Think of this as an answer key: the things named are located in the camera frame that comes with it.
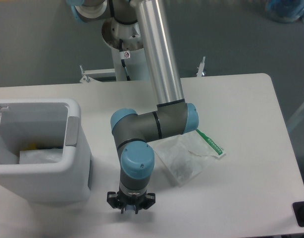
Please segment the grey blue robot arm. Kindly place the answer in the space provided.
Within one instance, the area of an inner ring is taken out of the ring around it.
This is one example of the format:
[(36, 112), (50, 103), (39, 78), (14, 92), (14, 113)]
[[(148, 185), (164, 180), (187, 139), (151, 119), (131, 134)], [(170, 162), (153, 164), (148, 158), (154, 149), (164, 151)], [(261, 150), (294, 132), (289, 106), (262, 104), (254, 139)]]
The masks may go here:
[(110, 119), (120, 163), (118, 191), (108, 204), (121, 212), (147, 210), (156, 195), (147, 191), (155, 156), (150, 142), (194, 131), (196, 107), (185, 101), (161, 0), (69, 0), (82, 22), (103, 20), (101, 35), (110, 48), (115, 78), (126, 91), (122, 109)]

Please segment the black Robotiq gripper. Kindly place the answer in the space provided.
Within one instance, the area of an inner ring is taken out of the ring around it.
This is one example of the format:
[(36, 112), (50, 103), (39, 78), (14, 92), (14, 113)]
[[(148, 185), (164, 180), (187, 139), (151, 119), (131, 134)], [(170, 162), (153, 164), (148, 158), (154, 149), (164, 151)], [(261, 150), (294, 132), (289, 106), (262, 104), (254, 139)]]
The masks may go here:
[(113, 209), (119, 209), (121, 214), (124, 213), (127, 205), (134, 205), (135, 213), (138, 214), (140, 210), (148, 210), (155, 204), (155, 193), (147, 193), (145, 191), (140, 196), (128, 196), (121, 190), (118, 192), (109, 191), (106, 200)]

